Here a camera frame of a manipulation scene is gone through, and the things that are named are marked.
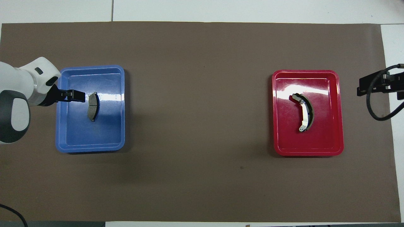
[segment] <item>black cable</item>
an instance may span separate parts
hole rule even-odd
[[[8,207],[8,206],[6,206],[6,205],[3,205],[3,204],[0,204],[0,207],[1,207],[1,208],[4,208],[4,209],[6,209],[6,210],[9,210],[9,211],[11,211],[11,212],[13,212],[13,213],[15,213],[15,214],[21,219],[21,221],[23,222],[24,226],[25,226],[25,227],[28,227],[27,222],[25,221],[24,217],[23,217],[18,211],[14,210],[14,209],[11,208],[11,207]]]
[[[373,87],[375,86],[375,83],[377,80],[381,79],[381,77],[383,76],[383,74],[385,74],[387,71],[391,70],[391,69],[395,69],[395,68],[401,68],[401,64],[397,64],[397,65],[392,65],[390,67],[387,67],[385,69],[383,69],[382,71],[380,71],[372,80],[372,82],[370,83],[367,93],[366,93],[366,107],[368,108],[368,111],[370,113],[370,115],[378,120],[378,121],[385,121],[388,120],[390,118],[392,118],[393,116],[395,116],[398,112],[400,112],[402,109],[404,109],[404,102],[402,102],[395,110],[393,110],[391,113],[387,114],[384,117],[378,117],[372,110],[372,107],[370,106],[370,94],[372,93]]]

